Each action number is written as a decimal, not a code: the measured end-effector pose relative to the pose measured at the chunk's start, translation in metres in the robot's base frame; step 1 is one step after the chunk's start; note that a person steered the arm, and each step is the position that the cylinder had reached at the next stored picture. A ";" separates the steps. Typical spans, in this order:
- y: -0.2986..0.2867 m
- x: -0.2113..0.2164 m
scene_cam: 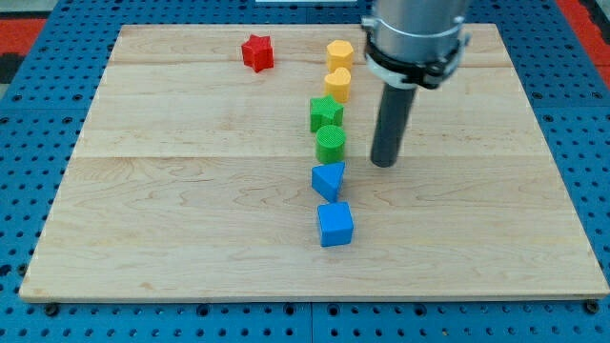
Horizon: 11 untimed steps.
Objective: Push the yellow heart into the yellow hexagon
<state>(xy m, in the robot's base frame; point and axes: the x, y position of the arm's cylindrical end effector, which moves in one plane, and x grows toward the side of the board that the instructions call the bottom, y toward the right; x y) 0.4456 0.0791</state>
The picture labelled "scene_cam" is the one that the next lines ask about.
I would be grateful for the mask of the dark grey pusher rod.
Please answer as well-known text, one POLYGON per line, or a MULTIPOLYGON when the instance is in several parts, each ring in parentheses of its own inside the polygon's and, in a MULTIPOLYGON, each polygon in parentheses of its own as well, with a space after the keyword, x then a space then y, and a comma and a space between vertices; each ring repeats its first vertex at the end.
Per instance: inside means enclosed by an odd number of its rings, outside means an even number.
POLYGON ((389 168, 397 161, 417 89, 399 89, 384 85, 371 148, 371 161, 389 168))

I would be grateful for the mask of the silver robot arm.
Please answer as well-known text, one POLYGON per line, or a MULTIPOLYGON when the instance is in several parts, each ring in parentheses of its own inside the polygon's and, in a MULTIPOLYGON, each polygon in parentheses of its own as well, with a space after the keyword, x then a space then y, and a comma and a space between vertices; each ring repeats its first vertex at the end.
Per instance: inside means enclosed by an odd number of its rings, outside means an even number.
POLYGON ((384 82, 371 161, 393 166, 417 90, 437 89, 457 70, 470 35, 468 0, 378 0, 361 27, 365 62, 384 82))

